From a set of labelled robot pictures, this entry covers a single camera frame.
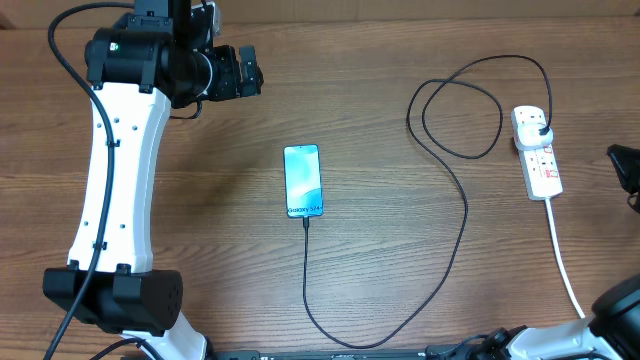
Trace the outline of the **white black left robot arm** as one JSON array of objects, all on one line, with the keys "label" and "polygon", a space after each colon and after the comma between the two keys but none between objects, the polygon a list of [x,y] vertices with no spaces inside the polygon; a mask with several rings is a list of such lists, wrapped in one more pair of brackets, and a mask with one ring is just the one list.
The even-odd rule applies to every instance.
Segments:
[{"label": "white black left robot arm", "polygon": [[43,292],[67,320],[151,359],[215,355],[182,312],[179,272],[153,266],[150,220],[159,145],[176,110],[261,91],[254,48],[216,45],[220,27],[212,1],[126,3],[87,43],[77,77],[93,114],[84,207],[66,264],[45,271]]}]

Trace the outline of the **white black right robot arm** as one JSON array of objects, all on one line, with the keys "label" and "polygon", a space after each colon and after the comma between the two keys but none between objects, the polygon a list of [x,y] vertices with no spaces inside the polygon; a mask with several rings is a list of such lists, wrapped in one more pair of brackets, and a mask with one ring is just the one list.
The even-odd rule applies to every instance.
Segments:
[{"label": "white black right robot arm", "polygon": [[566,274],[551,198],[545,197],[552,247],[561,277],[579,318],[562,325],[500,328],[471,346],[468,359],[637,359],[639,357],[639,276],[603,293],[586,315]]}]

